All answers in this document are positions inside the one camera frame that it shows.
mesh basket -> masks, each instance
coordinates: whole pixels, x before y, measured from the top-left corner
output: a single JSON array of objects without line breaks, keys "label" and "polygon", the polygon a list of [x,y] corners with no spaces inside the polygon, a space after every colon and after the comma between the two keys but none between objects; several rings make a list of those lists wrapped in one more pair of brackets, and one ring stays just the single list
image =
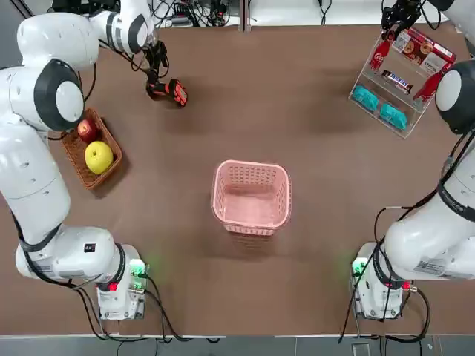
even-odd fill
[{"label": "mesh basket", "polygon": [[111,173],[120,164],[120,161],[122,160],[122,150],[120,149],[116,140],[112,137],[109,130],[105,127],[104,122],[101,120],[95,110],[90,108],[86,109],[85,117],[90,117],[95,121],[96,126],[99,129],[99,136],[97,140],[105,142],[111,148],[112,153],[114,154],[114,161],[107,171],[102,174],[94,174],[89,170],[84,159],[84,152],[88,144],[81,140],[77,130],[72,130],[70,133],[68,133],[62,139],[62,145],[65,148],[66,154],[73,164],[82,185],[84,185],[86,189],[94,189],[99,184],[104,182],[105,179],[109,177],[109,175],[111,175]]},{"label": "mesh basket", "polygon": [[278,165],[228,160],[214,175],[212,209],[227,231],[270,236],[290,218],[291,188]]}]

green indicator light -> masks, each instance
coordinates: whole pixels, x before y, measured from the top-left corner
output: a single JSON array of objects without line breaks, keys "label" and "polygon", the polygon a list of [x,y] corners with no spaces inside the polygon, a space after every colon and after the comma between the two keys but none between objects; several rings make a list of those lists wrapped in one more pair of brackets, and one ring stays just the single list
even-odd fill
[{"label": "green indicator light", "polygon": [[367,264],[367,258],[366,257],[358,257],[356,260],[353,261],[352,268],[353,268],[353,273],[355,274],[360,274],[363,271],[363,268]]},{"label": "green indicator light", "polygon": [[137,276],[145,273],[145,263],[139,259],[133,259],[130,262],[131,274]]}]

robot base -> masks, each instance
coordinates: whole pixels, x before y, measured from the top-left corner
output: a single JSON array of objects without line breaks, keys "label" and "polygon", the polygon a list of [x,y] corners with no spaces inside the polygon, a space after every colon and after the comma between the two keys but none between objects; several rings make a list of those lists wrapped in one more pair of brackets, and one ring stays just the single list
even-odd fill
[{"label": "robot base", "polygon": [[400,315],[402,302],[402,288],[391,289],[389,300],[387,299],[388,287],[381,283],[374,271],[373,261],[369,261],[373,253],[376,243],[366,243],[359,250],[357,258],[352,264],[351,286],[352,292],[355,284],[358,282],[360,273],[365,265],[369,263],[364,271],[355,293],[355,309],[356,317],[364,317],[365,319],[394,319]]},{"label": "robot base", "polygon": [[135,277],[131,270],[131,261],[141,262],[140,255],[130,245],[122,245],[122,248],[125,252],[125,270],[116,290],[97,289],[99,310],[103,320],[143,319],[145,314],[146,279]]}]

pink plastic basket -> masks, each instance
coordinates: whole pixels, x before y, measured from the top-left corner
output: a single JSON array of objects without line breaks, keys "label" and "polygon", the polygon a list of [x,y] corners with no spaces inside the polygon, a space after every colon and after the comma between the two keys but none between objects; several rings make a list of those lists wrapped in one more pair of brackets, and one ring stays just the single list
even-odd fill
[{"label": "pink plastic basket", "polygon": [[212,209],[227,231],[270,236],[290,218],[290,191],[281,166],[228,160],[214,175]]}]

teal package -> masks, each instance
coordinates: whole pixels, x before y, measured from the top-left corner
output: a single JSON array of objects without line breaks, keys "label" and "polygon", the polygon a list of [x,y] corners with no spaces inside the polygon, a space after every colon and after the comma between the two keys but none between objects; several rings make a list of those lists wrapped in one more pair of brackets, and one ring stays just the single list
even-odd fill
[{"label": "teal package", "polygon": [[389,122],[391,125],[396,126],[400,130],[405,130],[407,125],[407,117],[404,113],[396,108],[393,108],[389,104],[383,104],[379,116]]},{"label": "teal package", "polygon": [[368,89],[362,85],[356,85],[353,90],[353,98],[369,111],[374,111],[378,107],[379,100]]}]

